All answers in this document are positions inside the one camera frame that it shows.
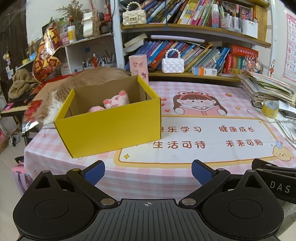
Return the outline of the pink cartoon table mat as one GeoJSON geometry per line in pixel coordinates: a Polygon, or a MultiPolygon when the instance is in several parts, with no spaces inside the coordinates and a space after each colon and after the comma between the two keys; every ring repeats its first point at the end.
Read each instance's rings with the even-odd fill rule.
{"type": "Polygon", "coordinates": [[[56,127],[43,128],[25,147],[31,178],[85,169],[101,160],[97,188],[114,199],[182,199],[199,187],[191,164],[243,174],[255,158],[295,167],[295,148],[251,105],[239,87],[187,82],[149,82],[161,99],[161,138],[145,144],[73,158],[56,127]]]}

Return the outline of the white cubby shelf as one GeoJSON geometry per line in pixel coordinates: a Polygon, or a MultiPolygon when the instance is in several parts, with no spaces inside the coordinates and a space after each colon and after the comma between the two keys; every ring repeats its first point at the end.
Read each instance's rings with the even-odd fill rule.
{"type": "Polygon", "coordinates": [[[102,34],[99,37],[85,38],[67,45],[61,46],[54,54],[61,64],[68,64],[68,72],[74,73],[77,69],[82,68],[86,60],[92,60],[93,54],[98,58],[115,54],[114,41],[112,33],[102,34]]]}

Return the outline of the wooden bookshelf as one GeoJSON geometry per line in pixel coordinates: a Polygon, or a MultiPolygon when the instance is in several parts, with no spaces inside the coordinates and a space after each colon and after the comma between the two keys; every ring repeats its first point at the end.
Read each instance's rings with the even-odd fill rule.
{"type": "Polygon", "coordinates": [[[252,17],[252,23],[267,20],[267,3],[264,1],[142,1],[147,23],[124,26],[122,13],[126,6],[118,5],[119,30],[114,42],[121,68],[130,72],[129,56],[147,56],[149,80],[190,80],[194,67],[215,68],[218,75],[213,82],[234,82],[237,76],[225,77],[222,73],[231,45],[255,50],[256,46],[271,48],[265,37],[245,35],[242,24],[252,17]],[[168,49],[180,51],[184,59],[184,73],[162,72],[162,59],[168,49]]]}

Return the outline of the pink chick plush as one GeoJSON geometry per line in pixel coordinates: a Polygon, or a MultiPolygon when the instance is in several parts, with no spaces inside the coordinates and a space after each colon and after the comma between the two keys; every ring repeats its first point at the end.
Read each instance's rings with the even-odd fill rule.
{"type": "Polygon", "coordinates": [[[93,112],[96,112],[96,111],[103,111],[103,110],[105,110],[105,108],[104,107],[102,107],[102,106],[93,106],[93,107],[91,107],[89,110],[88,110],[88,113],[93,113],[93,112]]]}

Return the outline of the olive blanket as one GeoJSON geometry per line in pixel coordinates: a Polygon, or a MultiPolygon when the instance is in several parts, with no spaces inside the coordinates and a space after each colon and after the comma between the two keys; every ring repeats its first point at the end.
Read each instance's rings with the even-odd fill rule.
{"type": "Polygon", "coordinates": [[[9,99],[17,99],[30,92],[38,85],[38,81],[26,69],[19,69],[13,76],[13,83],[9,89],[9,99]]]}

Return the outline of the orange white small box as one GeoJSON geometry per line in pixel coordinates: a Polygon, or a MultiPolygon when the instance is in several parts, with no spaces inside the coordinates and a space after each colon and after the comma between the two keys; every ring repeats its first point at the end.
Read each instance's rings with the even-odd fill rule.
{"type": "Polygon", "coordinates": [[[217,76],[217,69],[194,67],[192,68],[192,73],[198,76],[217,76]]]}

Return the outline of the pink paw plush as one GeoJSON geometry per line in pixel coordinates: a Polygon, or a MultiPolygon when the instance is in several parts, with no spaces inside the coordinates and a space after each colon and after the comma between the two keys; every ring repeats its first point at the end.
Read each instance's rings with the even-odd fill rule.
{"type": "Polygon", "coordinates": [[[105,109],[115,108],[123,105],[130,104],[128,94],[126,91],[121,90],[118,95],[113,96],[110,99],[105,99],[103,101],[105,109]]]}

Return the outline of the white quilted pearl handbag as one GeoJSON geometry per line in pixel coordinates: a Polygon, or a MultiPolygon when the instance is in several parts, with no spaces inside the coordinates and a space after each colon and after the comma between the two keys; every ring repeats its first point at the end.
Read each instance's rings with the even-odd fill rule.
{"type": "Polygon", "coordinates": [[[166,51],[165,57],[162,59],[162,72],[165,74],[170,73],[184,73],[185,71],[185,64],[184,59],[181,58],[180,51],[171,48],[166,51]],[[169,58],[168,55],[170,52],[176,52],[177,58],[169,58]]]}

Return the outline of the cream pearl handbag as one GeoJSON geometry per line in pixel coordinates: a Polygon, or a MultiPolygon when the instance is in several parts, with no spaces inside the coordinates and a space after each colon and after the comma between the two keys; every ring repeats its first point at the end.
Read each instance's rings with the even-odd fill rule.
{"type": "Polygon", "coordinates": [[[122,24],[124,26],[131,26],[131,25],[142,25],[146,23],[147,23],[146,12],[144,9],[142,9],[141,5],[136,1],[129,2],[126,7],[126,11],[122,13],[122,24]],[[138,8],[130,11],[130,7],[132,5],[137,5],[138,8]]]}

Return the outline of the yellow cardboard box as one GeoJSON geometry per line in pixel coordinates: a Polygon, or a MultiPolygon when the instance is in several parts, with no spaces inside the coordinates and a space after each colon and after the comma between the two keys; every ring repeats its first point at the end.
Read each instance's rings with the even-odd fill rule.
{"type": "Polygon", "coordinates": [[[161,138],[161,99],[140,76],[78,87],[69,93],[54,125],[73,158],[145,144],[161,138]],[[88,113],[121,90],[130,104],[88,113]]]}

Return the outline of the red dictionary set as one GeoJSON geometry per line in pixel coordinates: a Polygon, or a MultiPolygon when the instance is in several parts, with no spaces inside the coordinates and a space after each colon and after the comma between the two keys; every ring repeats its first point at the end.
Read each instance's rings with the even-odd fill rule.
{"type": "Polygon", "coordinates": [[[245,60],[256,61],[258,56],[259,52],[254,49],[239,45],[231,45],[230,52],[225,59],[222,73],[234,75],[241,74],[245,60]]]}

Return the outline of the red gold foil balloon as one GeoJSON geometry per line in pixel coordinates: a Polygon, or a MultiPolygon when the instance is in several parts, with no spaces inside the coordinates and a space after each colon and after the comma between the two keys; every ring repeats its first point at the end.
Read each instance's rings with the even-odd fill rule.
{"type": "Polygon", "coordinates": [[[62,46],[58,25],[55,21],[50,23],[40,42],[37,56],[33,64],[33,76],[38,82],[43,82],[60,64],[60,60],[54,56],[62,46]]]}

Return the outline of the yellow tape roll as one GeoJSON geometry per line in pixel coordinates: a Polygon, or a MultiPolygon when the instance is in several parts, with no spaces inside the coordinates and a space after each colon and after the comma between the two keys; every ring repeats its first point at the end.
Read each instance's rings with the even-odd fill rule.
{"type": "Polygon", "coordinates": [[[261,112],[268,118],[276,118],[278,116],[279,104],[274,100],[265,100],[261,112]]]}

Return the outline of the stack of booklets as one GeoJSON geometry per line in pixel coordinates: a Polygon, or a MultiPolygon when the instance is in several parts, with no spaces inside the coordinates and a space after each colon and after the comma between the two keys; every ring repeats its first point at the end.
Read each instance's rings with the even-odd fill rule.
{"type": "Polygon", "coordinates": [[[252,105],[262,108],[266,100],[280,100],[295,108],[295,91],[287,83],[254,72],[238,75],[241,88],[251,97],[252,105]]]}

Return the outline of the black keyboard piano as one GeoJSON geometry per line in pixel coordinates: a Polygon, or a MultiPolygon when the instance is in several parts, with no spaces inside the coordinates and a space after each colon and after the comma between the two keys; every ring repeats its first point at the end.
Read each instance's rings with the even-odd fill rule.
{"type": "Polygon", "coordinates": [[[36,94],[25,94],[24,96],[18,99],[10,101],[1,111],[1,117],[4,118],[10,116],[23,115],[24,112],[27,110],[29,103],[35,98],[35,96],[36,94]]]}

